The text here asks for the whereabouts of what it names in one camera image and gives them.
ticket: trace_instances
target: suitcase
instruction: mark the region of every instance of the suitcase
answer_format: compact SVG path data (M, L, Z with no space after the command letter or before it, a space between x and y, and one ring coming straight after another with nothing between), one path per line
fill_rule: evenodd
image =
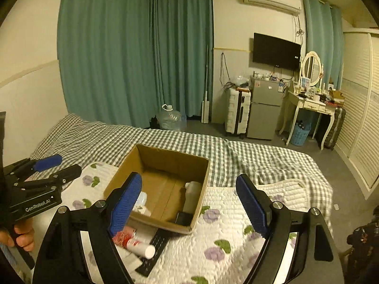
M343 121L345 119L346 110L344 108L337 107L334 112L334 123L332 128L327 135L324 147L333 150L338 136L340 135ZM321 142L330 123L330 116L323 114L320 120L320 125L318 126L317 133L315 135L318 146L321 148Z
M228 108L225 119L226 134L242 135L248 127L250 92L230 88L227 91Z

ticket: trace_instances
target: blue basket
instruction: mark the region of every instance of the blue basket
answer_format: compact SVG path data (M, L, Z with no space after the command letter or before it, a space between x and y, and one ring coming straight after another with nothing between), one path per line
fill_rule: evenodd
M293 134L291 137L291 144L296 146L303 146L304 142L307 139L307 136L310 132L311 125L308 124L306 128L303 130L301 129L298 124L295 125L295 128L293 129Z

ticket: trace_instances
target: teal curtain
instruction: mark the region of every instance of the teal curtain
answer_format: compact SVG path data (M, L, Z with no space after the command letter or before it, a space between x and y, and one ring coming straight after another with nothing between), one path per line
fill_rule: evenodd
M172 104L188 116L201 115L207 46L208 99L212 103L212 0L153 0L152 16L160 104Z
M148 127L157 98L152 0L61 0L58 59L68 111Z
M307 21L307 51L315 51L324 64L323 82L331 78L335 88L342 83L343 32L341 10L319 0L304 0Z

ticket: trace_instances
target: table leg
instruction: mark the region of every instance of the table leg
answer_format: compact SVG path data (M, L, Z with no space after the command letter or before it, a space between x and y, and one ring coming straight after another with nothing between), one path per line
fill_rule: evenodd
M315 131L313 132L312 139L315 138L315 134L316 134L317 129L318 129L319 125L320 125L321 115L322 115L322 113L319 113L319 114L318 114L317 124L316 124Z
M289 132L289 137L288 137L288 140L287 140L287 143L285 144L285 146L288 146L289 141L291 140L291 137L293 134L293 129L295 128L296 119L298 118L298 113L299 113L299 103L300 103L300 101L298 102L298 105L296 106L295 115L293 116L293 120L292 120L291 131Z
M334 123L334 114L332 114L332 115L330 116L330 123L329 123L328 129L326 130L325 135L324 135L324 137L323 137L323 141L321 142L321 150L324 149L324 142L325 142L325 140L326 140L326 137L327 137L328 134L329 134L330 129L332 129L333 123Z
M289 112L289 105L291 102L289 99L286 100L285 107L284 107L284 116L283 116L283 126L282 129L279 131L279 134L282 134L285 128L285 124L287 123L287 118L288 118L288 112Z

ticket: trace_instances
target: air conditioner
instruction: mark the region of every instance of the air conditioner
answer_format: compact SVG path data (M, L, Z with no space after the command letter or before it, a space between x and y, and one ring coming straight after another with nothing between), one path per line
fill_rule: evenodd
M301 0L243 0L246 4L254 4L275 8L283 12L298 15L301 11Z

